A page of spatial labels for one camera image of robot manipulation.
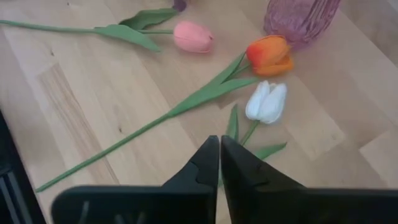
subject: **tulip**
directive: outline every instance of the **tulip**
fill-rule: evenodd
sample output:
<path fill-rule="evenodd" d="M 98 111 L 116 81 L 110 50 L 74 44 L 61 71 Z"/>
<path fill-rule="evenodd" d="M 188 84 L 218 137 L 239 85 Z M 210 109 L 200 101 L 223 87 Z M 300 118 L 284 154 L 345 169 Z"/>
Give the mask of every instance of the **tulip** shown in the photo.
<path fill-rule="evenodd" d="M 174 28 L 175 45 L 195 53 L 209 52 L 213 43 L 211 32 L 189 21 L 179 22 Z"/>
<path fill-rule="evenodd" d="M 260 76 L 273 76 L 293 69 L 290 47 L 284 37 L 269 35 L 253 42 L 246 49 L 253 70 Z"/>
<path fill-rule="evenodd" d="M 277 121 L 284 110 L 286 93 L 287 87 L 283 83 L 261 82 L 246 105 L 246 116 L 266 124 Z"/>

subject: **white petal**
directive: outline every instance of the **white petal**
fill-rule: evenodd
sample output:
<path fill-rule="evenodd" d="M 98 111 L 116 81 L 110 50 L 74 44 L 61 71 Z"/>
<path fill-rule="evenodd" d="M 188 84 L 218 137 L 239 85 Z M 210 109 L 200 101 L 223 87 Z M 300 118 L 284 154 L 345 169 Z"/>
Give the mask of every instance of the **white petal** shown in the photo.
<path fill-rule="evenodd" d="M 264 99 L 268 96 L 268 94 L 269 94 L 268 81 L 260 82 L 246 105 L 246 116 L 249 119 L 251 120 L 259 119 L 258 114 L 260 112 L 261 102 L 264 101 Z"/>
<path fill-rule="evenodd" d="M 277 85 L 267 98 L 261 102 L 258 120 L 266 124 L 277 121 L 284 110 L 286 93 L 287 87 L 285 84 Z"/>

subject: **orange petal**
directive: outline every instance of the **orange petal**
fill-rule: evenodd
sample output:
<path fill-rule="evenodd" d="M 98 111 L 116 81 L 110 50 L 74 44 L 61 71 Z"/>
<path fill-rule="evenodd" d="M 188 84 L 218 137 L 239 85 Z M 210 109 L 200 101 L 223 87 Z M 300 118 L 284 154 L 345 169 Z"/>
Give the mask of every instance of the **orange petal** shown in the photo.
<path fill-rule="evenodd" d="M 246 49 L 246 56 L 254 67 L 274 65 L 289 52 L 283 36 L 268 35 L 253 42 Z"/>
<path fill-rule="evenodd" d="M 293 69 L 293 60 L 290 55 L 286 55 L 282 60 L 277 62 L 275 65 L 264 66 L 264 67 L 253 67 L 256 74 L 260 76 L 273 76 L 278 75 L 282 72 Z"/>

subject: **wood grain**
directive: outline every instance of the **wood grain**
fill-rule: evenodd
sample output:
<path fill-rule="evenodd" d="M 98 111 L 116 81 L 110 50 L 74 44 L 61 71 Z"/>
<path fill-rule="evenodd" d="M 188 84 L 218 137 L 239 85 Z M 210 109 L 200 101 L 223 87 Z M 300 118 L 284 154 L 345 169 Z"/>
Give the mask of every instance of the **wood grain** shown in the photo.
<path fill-rule="evenodd" d="M 53 26 L 112 24 L 167 0 L 1 1 L 0 19 Z M 0 26 L 0 109 L 38 187 L 158 118 L 262 37 L 268 1 L 189 1 L 159 29 L 187 19 L 212 30 L 210 54 L 190 54 L 167 35 L 151 38 L 160 54 L 95 35 L 60 35 Z M 250 151 L 288 142 L 267 162 L 314 187 L 396 188 L 398 125 L 398 4 L 342 1 L 329 29 L 294 53 L 295 69 L 270 78 L 288 86 L 280 122 L 260 125 Z M 242 76 L 252 76 L 246 71 Z M 255 86 L 168 120 L 97 163 L 38 194 L 47 221 L 62 190 L 79 184 L 160 185 L 211 134 L 221 135 Z M 218 223 L 230 223 L 220 190 Z"/>

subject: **vase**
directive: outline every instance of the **vase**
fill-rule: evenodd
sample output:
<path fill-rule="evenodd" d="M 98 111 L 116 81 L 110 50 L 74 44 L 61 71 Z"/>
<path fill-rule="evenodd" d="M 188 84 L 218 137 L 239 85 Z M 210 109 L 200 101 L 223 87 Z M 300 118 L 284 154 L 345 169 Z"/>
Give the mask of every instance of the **vase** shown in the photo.
<path fill-rule="evenodd" d="M 316 40 L 330 25 L 340 0 L 270 0 L 267 34 L 283 35 L 293 50 Z"/>

